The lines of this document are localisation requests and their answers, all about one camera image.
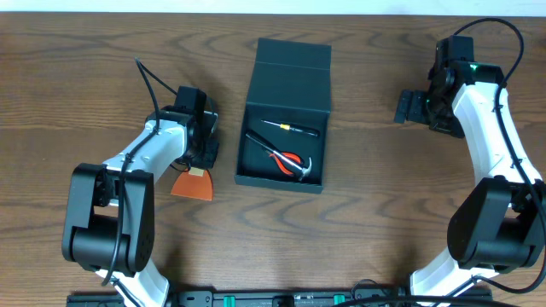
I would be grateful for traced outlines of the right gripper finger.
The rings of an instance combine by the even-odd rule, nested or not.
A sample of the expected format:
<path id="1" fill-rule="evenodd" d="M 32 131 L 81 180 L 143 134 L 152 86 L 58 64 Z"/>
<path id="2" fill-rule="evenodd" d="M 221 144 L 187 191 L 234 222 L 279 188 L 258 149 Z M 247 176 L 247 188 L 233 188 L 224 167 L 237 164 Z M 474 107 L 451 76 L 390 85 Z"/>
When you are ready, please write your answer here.
<path id="1" fill-rule="evenodd" d="M 409 107 L 409 120 L 418 124 L 428 124 L 426 92 L 415 90 Z"/>
<path id="2" fill-rule="evenodd" d="M 393 121 L 398 124 L 403 124 L 408 117 L 411 102 L 413 97 L 412 90 L 403 90 L 398 98 L 398 105 L 395 111 Z"/>

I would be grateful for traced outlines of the orange scraper with wooden handle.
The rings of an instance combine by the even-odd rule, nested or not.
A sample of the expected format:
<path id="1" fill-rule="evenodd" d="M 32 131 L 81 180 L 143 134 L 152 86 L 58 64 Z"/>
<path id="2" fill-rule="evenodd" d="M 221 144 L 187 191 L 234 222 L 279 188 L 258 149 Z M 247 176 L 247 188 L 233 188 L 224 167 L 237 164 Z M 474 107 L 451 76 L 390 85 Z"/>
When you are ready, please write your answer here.
<path id="1" fill-rule="evenodd" d="M 192 168 L 182 172 L 171 188 L 171 195 L 212 201 L 213 183 L 210 171 Z"/>

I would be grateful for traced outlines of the black yellow small screwdriver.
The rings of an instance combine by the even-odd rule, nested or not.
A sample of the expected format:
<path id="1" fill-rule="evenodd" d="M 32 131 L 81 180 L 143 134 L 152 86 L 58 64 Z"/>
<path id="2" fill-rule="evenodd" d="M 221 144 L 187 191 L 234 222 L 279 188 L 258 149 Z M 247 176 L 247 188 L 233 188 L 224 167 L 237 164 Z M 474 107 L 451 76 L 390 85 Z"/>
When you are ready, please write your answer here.
<path id="1" fill-rule="evenodd" d="M 269 121 L 269 120 L 265 120 L 265 119 L 261 119 L 261 122 L 263 122 L 265 124 L 268 124 L 268 125 L 276 126 L 279 129 L 287 130 L 287 131 L 290 131 L 290 132 L 293 132 L 293 133 L 299 133 L 299 134 L 303 134 L 303 135 L 307 135 L 307 136 L 313 136 L 313 137 L 319 137 L 320 136 L 320 132 L 318 130 L 315 130 L 315 129 L 309 128 L 309 127 L 305 127 L 305 126 L 301 126 L 301 125 L 278 123 L 278 122 L 273 122 L 273 121 Z"/>

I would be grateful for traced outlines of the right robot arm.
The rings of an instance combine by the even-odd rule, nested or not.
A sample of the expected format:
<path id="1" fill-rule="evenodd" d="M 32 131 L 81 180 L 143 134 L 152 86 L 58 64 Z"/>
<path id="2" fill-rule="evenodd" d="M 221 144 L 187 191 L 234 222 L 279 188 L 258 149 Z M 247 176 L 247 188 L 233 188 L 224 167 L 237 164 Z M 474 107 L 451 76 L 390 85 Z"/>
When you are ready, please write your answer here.
<path id="1" fill-rule="evenodd" d="M 428 90 L 402 92 L 394 120 L 466 140 L 475 187 L 451 218 L 447 247 L 409 278 L 414 296 L 459 296 L 479 281 L 531 267 L 544 246 L 532 201 L 545 183 L 527 158 L 499 66 L 474 59 L 473 39 L 438 41 Z"/>

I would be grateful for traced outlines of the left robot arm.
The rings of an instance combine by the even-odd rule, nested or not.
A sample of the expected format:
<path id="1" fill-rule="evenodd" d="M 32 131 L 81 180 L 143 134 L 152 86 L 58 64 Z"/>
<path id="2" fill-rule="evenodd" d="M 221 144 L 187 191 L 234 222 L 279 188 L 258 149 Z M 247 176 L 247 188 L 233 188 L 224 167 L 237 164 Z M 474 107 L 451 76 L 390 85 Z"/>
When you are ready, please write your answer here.
<path id="1" fill-rule="evenodd" d="M 172 165 L 209 170 L 218 154 L 218 115 L 197 88 L 180 87 L 152 112 L 142 133 L 116 156 L 78 165 L 71 177 L 63 257 L 102 277 L 114 294 L 67 297 L 69 306 L 179 306 L 176 288 L 151 259 L 154 185 Z"/>

